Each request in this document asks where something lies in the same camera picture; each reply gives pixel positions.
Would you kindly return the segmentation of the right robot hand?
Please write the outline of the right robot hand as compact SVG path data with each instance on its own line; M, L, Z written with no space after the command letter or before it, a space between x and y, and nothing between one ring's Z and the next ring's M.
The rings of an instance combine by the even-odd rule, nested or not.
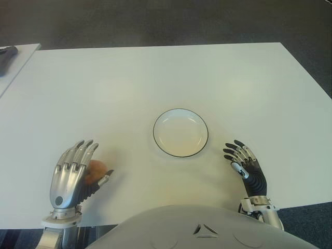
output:
M224 158L230 161L230 166L242 178L247 196L266 196L267 181L252 150L238 140L225 146Z

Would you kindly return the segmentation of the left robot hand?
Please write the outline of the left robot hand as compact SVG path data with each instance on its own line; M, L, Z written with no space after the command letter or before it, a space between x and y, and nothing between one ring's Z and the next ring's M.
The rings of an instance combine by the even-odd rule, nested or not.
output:
M50 202L53 208L74 208L108 182L113 170L92 160L98 146L93 140L82 140L60 156L50 186Z

